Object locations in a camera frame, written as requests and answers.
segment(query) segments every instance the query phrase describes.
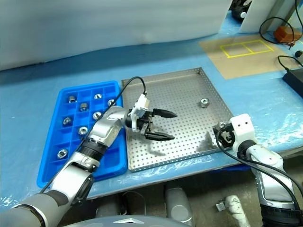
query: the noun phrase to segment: hex nut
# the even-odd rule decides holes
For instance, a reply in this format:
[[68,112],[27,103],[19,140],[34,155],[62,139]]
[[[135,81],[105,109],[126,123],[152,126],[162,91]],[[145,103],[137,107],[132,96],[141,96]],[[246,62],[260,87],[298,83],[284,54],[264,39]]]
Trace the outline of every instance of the hex nut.
[[107,105],[110,106],[113,102],[114,102],[114,99],[109,99],[107,102]]
[[97,111],[93,114],[93,119],[94,120],[97,120],[99,117],[101,116],[101,112],[100,111]]
[[64,158],[64,157],[66,157],[67,156],[67,154],[68,154],[68,150],[67,149],[61,149],[61,150],[59,150],[59,152],[58,152],[58,154],[57,154],[57,158],[58,159],[62,159],[62,158]]
[[102,95],[101,94],[95,94],[94,99],[99,99],[99,98],[102,98]]
[[88,128],[85,126],[78,128],[78,134],[81,136],[85,135],[88,131],[89,131]]
[[77,99],[75,96],[69,96],[68,97],[68,103],[76,103],[77,102]]
[[225,125],[226,125],[226,124],[225,124],[224,122],[219,122],[219,128],[220,128],[220,129],[223,129],[223,128],[225,127]]
[[207,108],[209,106],[209,99],[208,98],[202,98],[200,101],[202,108]]
[[68,126],[72,124],[72,118],[71,117],[66,117],[63,120],[63,126]]
[[222,210],[226,209],[225,204],[224,204],[223,201],[220,201],[219,203],[217,203],[216,207],[217,207],[217,209],[218,209],[219,212],[221,212]]
[[87,103],[81,103],[80,104],[80,111],[88,111],[89,110],[89,105]]

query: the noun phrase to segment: blue plastic sheet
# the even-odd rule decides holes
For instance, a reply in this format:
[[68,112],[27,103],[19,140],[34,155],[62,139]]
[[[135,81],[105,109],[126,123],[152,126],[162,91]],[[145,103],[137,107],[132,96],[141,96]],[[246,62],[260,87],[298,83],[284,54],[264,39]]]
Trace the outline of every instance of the blue plastic sheet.
[[[248,113],[260,143],[280,152],[303,145],[303,99],[284,71],[225,80],[199,42],[238,35],[225,21],[217,35],[182,42],[112,48],[0,72],[0,211],[39,192],[36,179],[58,92],[64,87],[202,67],[234,115]],[[303,49],[297,43],[289,55]],[[214,153],[94,183],[90,198],[234,165]]]

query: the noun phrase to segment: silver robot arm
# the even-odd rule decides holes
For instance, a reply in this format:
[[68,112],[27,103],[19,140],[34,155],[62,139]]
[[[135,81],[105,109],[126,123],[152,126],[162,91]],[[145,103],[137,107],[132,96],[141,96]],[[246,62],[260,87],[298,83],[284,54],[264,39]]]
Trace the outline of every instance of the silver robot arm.
[[[232,117],[228,123],[220,123],[214,132],[222,132],[219,141],[224,147],[232,147],[238,158],[246,161],[257,161],[275,167],[283,172],[282,157],[266,147],[259,145],[248,114]],[[257,165],[281,180],[292,192],[291,180],[285,175]],[[294,201],[286,189],[272,177],[252,168],[256,177],[261,214],[265,227],[301,226],[300,211],[295,209]]]
[[176,117],[170,111],[154,109],[148,112],[149,100],[142,94],[130,111],[112,106],[93,126],[63,168],[55,175],[47,192],[35,194],[12,209],[0,213],[1,226],[5,227],[56,227],[64,214],[82,204],[93,185],[92,173],[97,170],[106,150],[119,131],[129,127],[150,140],[172,140],[173,136],[151,132],[152,117]]

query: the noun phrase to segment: white wall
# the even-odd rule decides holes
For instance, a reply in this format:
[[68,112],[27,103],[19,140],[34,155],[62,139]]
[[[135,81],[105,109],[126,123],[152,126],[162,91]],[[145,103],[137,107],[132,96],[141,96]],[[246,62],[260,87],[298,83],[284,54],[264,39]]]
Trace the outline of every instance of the white wall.
[[[260,25],[268,18],[268,15],[274,6],[276,0],[253,0],[247,12],[247,15],[241,25],[240,32],[259,32]],[[291,7],[294,5],[294,0],[284,0],[280,10],[275,17],[285,18]],[[275,31],[283,21],[274,19],[269,31]]]
[[[299,13],[301,20],[303,21],[303,6],[301,6],[299,8],[298,13]],[[296,12],[294,12],[292,14],[292,16],[290,17],[288,22],[292,25],[292,27],[295,27],[295,28],[299,29],[299,31],[302,31],[302,27],[301,27],[301,24],[299,22]]]
[[231,0],[0,0],[0,70],[220,30]]

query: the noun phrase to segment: orange object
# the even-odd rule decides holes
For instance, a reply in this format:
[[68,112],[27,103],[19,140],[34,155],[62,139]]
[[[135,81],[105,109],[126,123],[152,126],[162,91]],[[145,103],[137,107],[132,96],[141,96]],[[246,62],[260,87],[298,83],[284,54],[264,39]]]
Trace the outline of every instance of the orange object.
[[[293,32],[291,28],[287,26],[278,27],[277,30],[274,31],[274,36],[280,43],[289,43],[293,40]],[[298,40],[300,36],[301,32],[294,28],[294,40]]]

